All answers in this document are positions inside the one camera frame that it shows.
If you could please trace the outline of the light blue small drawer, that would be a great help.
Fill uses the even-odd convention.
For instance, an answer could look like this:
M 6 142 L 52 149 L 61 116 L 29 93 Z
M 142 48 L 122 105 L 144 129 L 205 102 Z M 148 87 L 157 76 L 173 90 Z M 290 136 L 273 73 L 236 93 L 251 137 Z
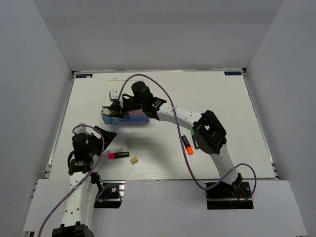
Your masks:
M 119 124 L 119 118 L 116 117 L 106 117 L 106 116 L 102 116 L 102 120 L 105 124 Z

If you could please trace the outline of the purple blue drawer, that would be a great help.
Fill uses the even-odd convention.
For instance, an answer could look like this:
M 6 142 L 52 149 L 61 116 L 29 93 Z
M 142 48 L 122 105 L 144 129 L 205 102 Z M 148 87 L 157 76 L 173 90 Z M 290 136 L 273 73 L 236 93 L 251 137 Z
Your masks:
M 121 122 L 149 122 L 150 118 L 145 114 L 130 114 L 125 118 L 120 118 L 119 123 Z

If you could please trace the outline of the pink cap black highlighter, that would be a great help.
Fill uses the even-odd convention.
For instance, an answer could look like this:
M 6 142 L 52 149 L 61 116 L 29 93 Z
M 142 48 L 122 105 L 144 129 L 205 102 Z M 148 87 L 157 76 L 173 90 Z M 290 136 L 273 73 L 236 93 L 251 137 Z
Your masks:
M 129 152 L 109 153 L 108 154 L 108 159 L 127 158 L 129 156 L 130 156 Z

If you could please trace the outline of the pink drawer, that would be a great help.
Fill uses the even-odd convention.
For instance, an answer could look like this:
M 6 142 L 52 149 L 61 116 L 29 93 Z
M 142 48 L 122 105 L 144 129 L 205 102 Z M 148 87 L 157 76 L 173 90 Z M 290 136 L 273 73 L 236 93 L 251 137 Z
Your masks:
M 144 112 L 141 109 L 139 109 L 135 111 L 130 111 L 129 114 L 130 115 L 144 115 Z

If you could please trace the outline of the orange cap black highlighter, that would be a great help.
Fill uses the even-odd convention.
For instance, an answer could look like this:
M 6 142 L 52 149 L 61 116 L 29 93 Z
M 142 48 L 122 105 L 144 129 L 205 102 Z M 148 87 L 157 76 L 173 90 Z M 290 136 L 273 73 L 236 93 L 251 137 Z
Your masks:
M 193 151 L 192 146 L 190 145 L 187 137 L 185 135 L 182 135 L 181 138 L 182 138 L 183 144 L 185 146 L 185 149 L 187 151 L 187 154 L 188 155 L 193 155 L 194 151 Z

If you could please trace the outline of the green cap black highlighter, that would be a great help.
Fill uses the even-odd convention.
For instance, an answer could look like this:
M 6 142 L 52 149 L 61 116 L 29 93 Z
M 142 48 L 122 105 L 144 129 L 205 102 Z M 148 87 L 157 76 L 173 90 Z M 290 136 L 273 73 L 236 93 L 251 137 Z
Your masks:
M 196 136 L 195 136 L 195 134 L 194 134 L 193 131 L 191 131 L 191 137 L 192 137 L 192 141 L 193 141 L 193 144 L 194 144 L 194 148 L 195 148 L 196 150 L 199 149 L 199 145 L 198 145 Z

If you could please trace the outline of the small white pink stapler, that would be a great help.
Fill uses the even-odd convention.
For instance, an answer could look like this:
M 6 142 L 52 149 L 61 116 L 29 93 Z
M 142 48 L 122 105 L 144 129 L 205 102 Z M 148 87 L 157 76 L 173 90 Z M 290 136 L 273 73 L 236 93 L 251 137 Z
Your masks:
M 102 109 L 101 110 L 101 115 L 102 116 L 106 116 L 106 117 L 109 117 L 112 113 L 113 113 L 113 111 L 111 111 L 111 110 L 109 110 L 109 109 L 106 109 L 106 108 L 104 108 L 104 109 Z

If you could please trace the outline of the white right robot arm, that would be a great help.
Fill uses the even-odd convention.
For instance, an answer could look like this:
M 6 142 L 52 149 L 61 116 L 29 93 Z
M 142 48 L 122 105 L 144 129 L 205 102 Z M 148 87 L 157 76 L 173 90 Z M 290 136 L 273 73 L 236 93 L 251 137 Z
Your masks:
M 235 169 L 228 153 L 227 133 L 212 111 L 195 113 L 176 108 L 166 100 L 154 97 L 143 81 L 133 83 L 131 89 L 132 96 L 120 95 L 118 91 L 111 90 L 111 105 L 105 106 L 101 114 L 108 118 L 124 119 L 132 111 L 142 110 L 151 119 L 186 128 L 194 133 L 198 147 L 212 158 L 221 179 L 218 187 L 229 197 L 234 197 L 241 191 L 242 176 Z

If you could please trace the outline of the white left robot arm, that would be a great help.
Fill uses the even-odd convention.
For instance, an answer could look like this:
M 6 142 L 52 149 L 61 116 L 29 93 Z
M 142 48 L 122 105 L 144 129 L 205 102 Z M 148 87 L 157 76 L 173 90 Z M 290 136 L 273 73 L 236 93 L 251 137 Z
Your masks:
M 104 184 L 93 161 L 101 157 L 106 148 L 117 136 L 114 132 L 91 127 L 100 137 L 89 133 L 86 126 L 79 125 L 73 130 L 73 150 L 68 156 L 69 192 L 63 201 L 66 209 L 60 227 L 52 231 L 53 237 L 93 237 L 92 214 L 95 200 L 104 192 Z

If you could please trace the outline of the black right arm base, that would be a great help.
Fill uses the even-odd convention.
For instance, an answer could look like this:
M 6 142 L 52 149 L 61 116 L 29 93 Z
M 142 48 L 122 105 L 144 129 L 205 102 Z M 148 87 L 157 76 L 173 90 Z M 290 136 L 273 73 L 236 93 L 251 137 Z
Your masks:
M 221 185 L 205 191 L 206 204 L 208 210 L 241 210 L 254 209 L 250 185 L 248 182 L 242 182 L 235 193 L 221 188 Z

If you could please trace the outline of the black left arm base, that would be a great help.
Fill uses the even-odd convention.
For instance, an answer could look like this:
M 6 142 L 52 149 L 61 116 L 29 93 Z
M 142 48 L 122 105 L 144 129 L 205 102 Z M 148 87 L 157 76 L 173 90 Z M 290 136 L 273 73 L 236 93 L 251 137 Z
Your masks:
M 118 209 L 121 206 L 125 181 L 103 181 L 94 204 L 95 209 Z

